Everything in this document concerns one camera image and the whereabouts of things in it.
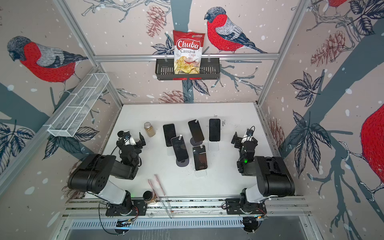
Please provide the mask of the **teal phone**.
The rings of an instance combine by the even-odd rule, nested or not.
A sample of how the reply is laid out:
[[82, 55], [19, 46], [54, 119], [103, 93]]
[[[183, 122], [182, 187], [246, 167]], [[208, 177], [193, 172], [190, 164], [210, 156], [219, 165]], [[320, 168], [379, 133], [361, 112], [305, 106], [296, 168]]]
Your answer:
[[206, 147], [204, 145], [193, 147], [195, 170], [206, 170], [208, 168]]

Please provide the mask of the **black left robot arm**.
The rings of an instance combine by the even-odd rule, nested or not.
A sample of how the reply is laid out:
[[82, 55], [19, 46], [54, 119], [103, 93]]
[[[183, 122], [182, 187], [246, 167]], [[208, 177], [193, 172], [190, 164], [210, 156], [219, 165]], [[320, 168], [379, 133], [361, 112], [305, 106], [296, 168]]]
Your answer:
[[144, 200], [133, 200], [131, 193], [123, 190], [109, 178], [113, 176], [122, 180], [133, 180], [142, 165], [140, 153], [146, 145], [145, 138], [139, 134], [135, 141], [129, 131], [119, 131], [116, 147], [119, 149], [120, 160], [113, 154], [93, 154], [70, 174], [68, 188], [92, 194], [106, 202], [107, 217], [144, 216], [148, 204]]

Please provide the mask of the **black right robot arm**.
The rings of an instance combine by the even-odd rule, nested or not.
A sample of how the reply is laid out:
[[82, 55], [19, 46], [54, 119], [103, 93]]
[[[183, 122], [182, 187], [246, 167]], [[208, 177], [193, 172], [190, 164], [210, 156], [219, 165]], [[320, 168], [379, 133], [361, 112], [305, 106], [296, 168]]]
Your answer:
[[222, 209], [228, 215], [267, 215], [265, 201], [295, 194], [294, 181], [281, 157], [256, 156], [258, 141], [248, 129], [243, 137], [234, 134], [231, 143], [239, 150], [238, 172], [245, 177], [255, 177], [256, 183], [244, 188], [240, 196], [226, 199]]

